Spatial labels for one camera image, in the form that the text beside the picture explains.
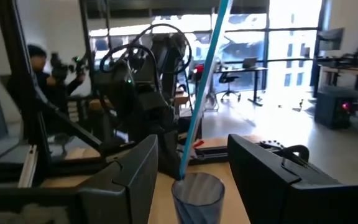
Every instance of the plastic cup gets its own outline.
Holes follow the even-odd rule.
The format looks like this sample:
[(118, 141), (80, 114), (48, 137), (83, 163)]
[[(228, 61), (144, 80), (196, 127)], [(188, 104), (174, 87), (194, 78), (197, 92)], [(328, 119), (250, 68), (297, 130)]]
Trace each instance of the plastic cup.
[(218, 224), (221, 221), (224, 185), (217, 177), (190, 173), (172, 185), (180, 224)]

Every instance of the video camera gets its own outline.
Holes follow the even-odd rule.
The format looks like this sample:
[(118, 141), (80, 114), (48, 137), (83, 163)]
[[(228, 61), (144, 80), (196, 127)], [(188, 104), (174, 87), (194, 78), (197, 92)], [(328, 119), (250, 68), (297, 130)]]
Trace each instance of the video camera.
[(66, 79), (68, 72), (71, 73), (75, 72), (77, 76), (80, 76), (85, 73), (85, 70), (89, 69), (88, 66), (86, 66), (86, 55), (84, 55), (82, 58), (79, 57), (73, 57), (71, 59), (71, 64), (64, 64), (60, 60), (59, 54), (57, 52), (53, 52), (50, 64), (52, 66), (52, 77), (54, 77), (57, 81), (57, 83), (62, 83)]

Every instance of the red object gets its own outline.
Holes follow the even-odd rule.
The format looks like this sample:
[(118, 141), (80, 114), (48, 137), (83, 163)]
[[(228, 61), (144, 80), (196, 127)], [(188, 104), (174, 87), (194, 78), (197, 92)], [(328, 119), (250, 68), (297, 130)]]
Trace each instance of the red object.
[(200, 140), (196, 144), (193, 145), (193, 148), (196, 149), (197, 147), (200, 147), (202, 144), (204, 144), (204, 141)]
[(349, 103), (342, 104), (342, 109), (349, 111), (351, 109), (351, 105)]
[(204, 71), (204, 65), (196, 65), (197, 73), (202, 73)]

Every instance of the black monitor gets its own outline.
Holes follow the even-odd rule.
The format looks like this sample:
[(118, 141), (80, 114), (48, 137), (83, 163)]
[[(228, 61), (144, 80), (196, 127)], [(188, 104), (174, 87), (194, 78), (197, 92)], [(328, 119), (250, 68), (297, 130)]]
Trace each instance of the black monitor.
[(340, 50), (345, 28), (325, 30), (318, 33), (320, 50)]

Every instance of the person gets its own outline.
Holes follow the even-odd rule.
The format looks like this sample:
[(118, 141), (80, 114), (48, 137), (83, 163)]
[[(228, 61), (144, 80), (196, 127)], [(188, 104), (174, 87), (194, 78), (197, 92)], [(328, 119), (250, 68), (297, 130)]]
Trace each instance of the person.
[[(36, 45), (27, 46), (30, 56), (30, 64), (38, 86), (49, 102), (55, 105), (62, 113), (68, 115), (67, 96), (69, 96), (85, 80), (85, 74), (78, 75), (70, 84), (61, 85), (54, 77), (44, 72), (47, 63), (47, 53), (44, 49)], [(10, 78), (7, 84), (7, 90), (11, 94), (17, 107), (21, 110), (26, 102), (20, 99), (20, 86), (15, 80)], [(62, 132), (61, 122), (56, 120), (50, 113), (43, 113), (43, 119), (47, 134), (57, 134)]]

